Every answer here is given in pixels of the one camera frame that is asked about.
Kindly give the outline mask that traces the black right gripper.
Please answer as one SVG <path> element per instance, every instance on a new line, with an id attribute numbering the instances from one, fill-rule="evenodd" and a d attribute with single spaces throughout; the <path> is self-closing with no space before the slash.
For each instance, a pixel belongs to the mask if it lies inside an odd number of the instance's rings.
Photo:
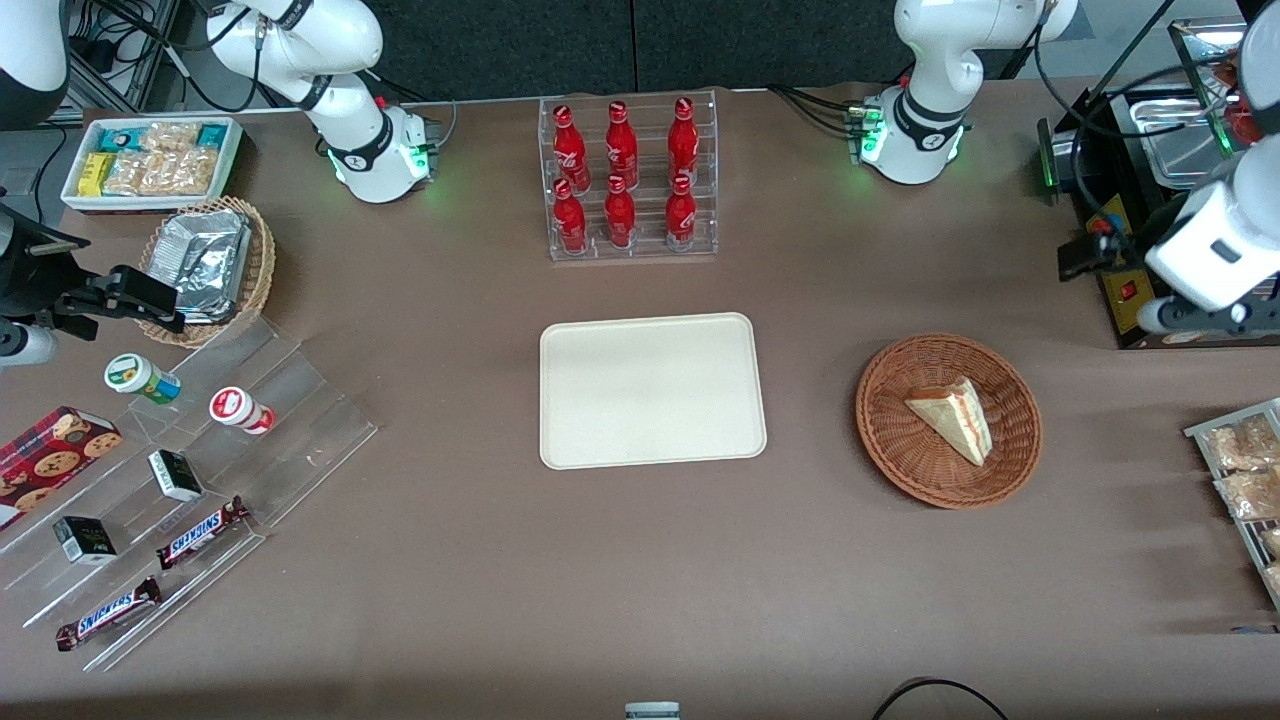
<path id="1" fill-rule="evenodd" d="M 9 322 L 56 331 L 78 340 L 97 338 L 96 316 L 129 318 L 180 334 L 186 316 L 177 290 L 145 272 L 119 265 L 83 290 L 96 275 L 73 252 L 88 240 L 63 233 L 3 205 L 1 310 Z"/>

